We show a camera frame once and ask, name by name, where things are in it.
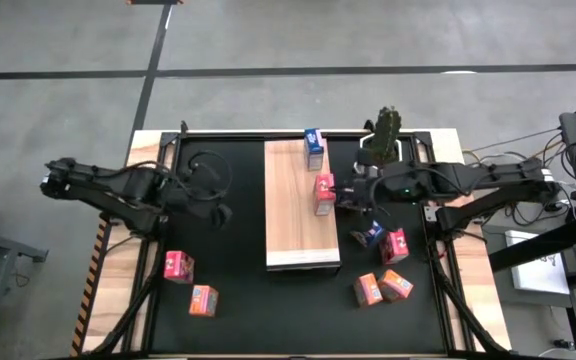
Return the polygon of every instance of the black tabletop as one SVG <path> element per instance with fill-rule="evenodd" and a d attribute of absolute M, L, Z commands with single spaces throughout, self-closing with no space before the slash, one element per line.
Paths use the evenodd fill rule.
<path fill-rule="evenodd" d="M 328 140 L 330 168 L 351 176 L 357 141 Z M 404 146 L 405 157 L 411 147 Z M 263 141 L 190 140 L 183 159 L 199 149 L 222 154 L 234 180 L 226 204 L 234 212 L 215 231 L 187 216 L 172 219 L 166 250 L 195 258 L 195 283 L 219 291 L 214 318 L 188 314 L 192 285 L 164 281 L 152 334 L 153 353 L 184 354 L 428 354 L 445 353 L 419 205 L 386 204 L 403 227 L 411 255 L 381 265 L 378 249 L 365 249 L 349 231 L 365 225 L 356 213 L 336 211 L 342 268 L 334 272 L 268 272 L 265 264 Z M 222 165 L 206 159 L 217 171 Z M 397 303 L 359 308 L 352 283 L 392 268 L 414 284 Z"/>

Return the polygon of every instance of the small carton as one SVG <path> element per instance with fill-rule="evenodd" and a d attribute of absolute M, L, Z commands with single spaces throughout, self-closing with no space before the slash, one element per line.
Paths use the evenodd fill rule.
<path fill-rule="evenodd" d="M 350 235 L 364 247 L 371 247 L 378 244 L 386 236 L 386 233 L 386 229 L 373 220 L 370 229 L 366 231 L 351 231 Z"/>
<path fill-rule="evenodd" d="M 399 229 L 389 232 L 388 235 L 379 242 L 381 260 L 385 265 L 395 264 L 408 256 L 408 244 L 404 230 Z"/>
<path fill-rule="evenodd" d="M 195 316 L 215 316 L 219 293 L 208 285 L 195 285 L 188 313 Z"/>
<path fill-rule="evenodd" d="M 332 174 L 317 175 L 315 178 L 315 215 L 328 215 L 335 207 L 335 193 L 330 188 L 335 186 L 335 177 Z"/>
<path fill-rule="evenodd" d="M 404 300 L 412 291 L 413 284 L 402 278 L 392 270 L 386 272 L 379 279 L 379 289 L 388 301 Z"/>
<path fill-rule="evenodd" d="M 180 284 L 192 284 L 195 260 L 183 251 L 166 252 L 164 278 Z"/>
<path fill-rule="evenodd" d="M 304 130 L 304 153 L 308 171 L 321 170 L 324 163 L 323 143 L 319 129 Z"/>
<path fill-rule="evenodd" d="M 360 276 L 354 284 L 359 306 L 370 306 L 383 300 L 375 274 Z"/>

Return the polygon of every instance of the concrete floor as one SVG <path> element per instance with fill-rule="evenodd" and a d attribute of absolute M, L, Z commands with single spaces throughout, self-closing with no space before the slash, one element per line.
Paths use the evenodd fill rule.
<path fill-rule="evenodd" d="M 161 9 L 1 0 L 0 72 L 146 69 Z M 173 9 L 160 68 L 574 63 L 576 0 L 211 0 Z M 32 280 L 4 301 L 0 359 L 67 355 L 97 212 L 43 197 L 43 164 L 121 166 L 142 84 L 0 81 L 0 234 L 51 250 L 18 266 Z M 405 127 L 454 127 L 476 148 L 556 127 L 576 110 L 576 72 L 158 79 L 144 128 L 348 128 L 387 104 Z M 529 155 L 550 136 L 483 154 Z M 570 338 L 561 309 L 553 319 L 547 307 L 503 308 L 522 354 Z"/>

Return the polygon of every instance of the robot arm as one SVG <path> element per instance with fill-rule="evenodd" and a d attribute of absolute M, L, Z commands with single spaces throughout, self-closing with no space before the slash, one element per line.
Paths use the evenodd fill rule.
<path fill-rule="evenodd" d="M 460 208 L 434 209 L 436 236 L 452 236 L 483 214 L 519 201 L 548 202 L 559 191 L 548 169 L 531 158 L 511 165 L 466 166 L 460 163 L 393 162 L 377 172 L 377 177 L 357 176 L 335 188 L 337 205 L 370 212 L 375 220 L 391 231 L 398 228 L 384 211 L 380 201 L 450 201 L 468 196 L 474 190 L 499 188 Z"/>
<path fill-rule="evenodd" d="M 231 214 L 220 203 L 225 191 L 191 186 L 156 162 L 110 170 L 62 158 L 49 162 L 46 167 L 50 171 L 40 185 L 44 195 L 80 200 L 123 220 L 138 236 L 152 236 L 162 218 L 172 213 L 187 212 L 211 219 L 217 226 L 223 225 Z"/>

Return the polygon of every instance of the wooden board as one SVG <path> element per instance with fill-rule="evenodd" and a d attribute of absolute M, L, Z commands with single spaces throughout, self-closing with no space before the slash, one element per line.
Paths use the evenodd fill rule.
<path fill-rule="evenodd" d="M 159 140 L 163 130 L 141 130 L 135 132 L 133 142 L 130 147 L 128 163 L 135 163 L 145 160 L 156 160 L 159 149 Z M 428 131 L 432 136 L 434 155 L 436 161 L 463 162 L 461 146 L 455 129 L 405 129 L 402 132 Z M 216 133 L 237 132 L 237 131 L 217 131 Z M 451 205 L 461 206 L 472 201 L 471 197 L 464 197 L 455 200 Z M 125 231 L 112 230 L 109 244 L 117 243 L 125 238 Z M 479 226 L 471 225 L 469 232 L 481 234 Z M 101 279 L 97 287 L 96 296 L 92 310 L 89 310 L 90 326 L 85 334 L 83 349 L 92 350 L 108 334 L 108 331 L 117 323 L 122 313 L 130 301 L 130 291 L 132 288 L 135 268 L 137 266 L 138 251 L 135 245 L 128 245 L 121 252 L 111 253 L 104 262 Z M 459 267 L 462 286 L 464 289 L 466 302 L 475 316 L 482 323 L 490 335 L 506 349 L 510 349 L 510 340 L 506 330 L 501 304 L 497 296 L 497 289 L 488 261 L 486 246 L 481 240 L 464 236 L 455 241 L 455 252 L 457 265 Z M 135 328 L 133 337 L 133 349 L 141 344 L 143 333 L 143 307 L 139 314 L 139 320 Z M 449 306 L 452 330 L 458 348 L 463 348 L 463 338 L 461 338 L 461 325 L 459 315 L 454 306 Z"/>
<path fill-rule="evenodd" d="M 266 266 L 338 267 L 335 213 L 315 216 L 313 199 L 315 177 L 330 173 L 328 152 L 320 171 L 306 168 L 303 140 L 267 141 L 264 152 Z"/>
<path fill-rule="evenodd" d="M 402 131 L 430 132 L 435 161 L 464 162 L 456 129 L 415 129 Z M 462 196 L 446 205 L 460 207 L 473 200 L 473 196 Z M 472 223 L 466 231 L 475 235 L 482 235 L 481 226 Z M 462 236 L 454 242 L 454 248 L 460 271 L 461 284 L 468 307 L 493 339 L 504 348 L 510 349 L 510 338 L 506 330 L 506 321 L 504 320 L 504 314 L 501 310 L 495 279 L 490 267 L 490 261 L 488 260 L 486 244 L 475 237 Z M 444 271 L 450 274 L 446 257 L 442 259 L 442 265 Z M 455 343 L 458 349 L 465 349 L 464 339 L 461 335 L 459 313 L 457 313 L 457 309 L 447 296 L 446 299 L 448 301 L 448 312 L 450 313 Z M 483 351 L 481 344 L 479 344 L 476 339 L 475 346 L 477 350 Z"/>

